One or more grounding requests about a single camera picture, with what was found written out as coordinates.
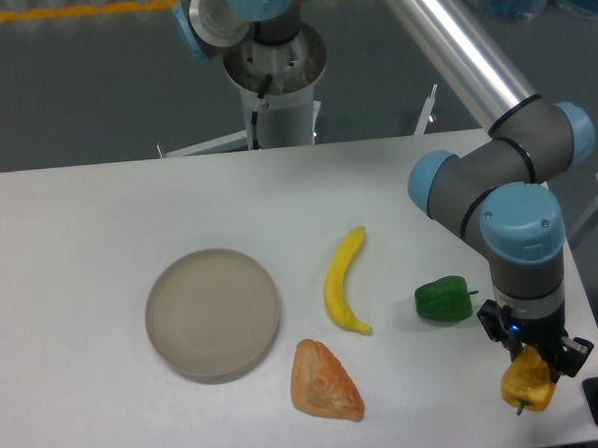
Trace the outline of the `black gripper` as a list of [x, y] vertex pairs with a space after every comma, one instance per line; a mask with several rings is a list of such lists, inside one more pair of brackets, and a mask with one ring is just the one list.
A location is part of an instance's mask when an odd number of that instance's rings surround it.
[[526, 319], [517, 316], [509, 306], [487, 300], [479, 309], [477, 318], [489, 339], [507, 350], [511, 362], [524, 345], [532, 346], [549, 366], [552, 382], [558, 382], [563, 376], [576, 376], [578, 367], [585, 365], [594, 349], [592, 342], [570, 337], [564, 326], [564, 307], [539, 319]]

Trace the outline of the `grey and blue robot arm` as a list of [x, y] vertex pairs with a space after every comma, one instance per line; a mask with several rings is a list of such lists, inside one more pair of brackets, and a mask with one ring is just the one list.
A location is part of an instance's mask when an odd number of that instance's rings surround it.
[[[172, 9], [196, 58], [222, 57], [251, 150], [314, 141], [310, 91], [327, 54], [300, 18], [306, 1], [180, 0]], [[588, 115], [548, 102], [461, 0], [382, 1], [487, 138], [466, 155], [424, 155], [409, 174], [409, 197], [486, 258], [494, 296], [478, 317], [489, 338], [513, 357], [533, 347], [552, 379], [577, 375], [593, 346], [565, 327], [565, 222], [546, 183], [591, 151]]]

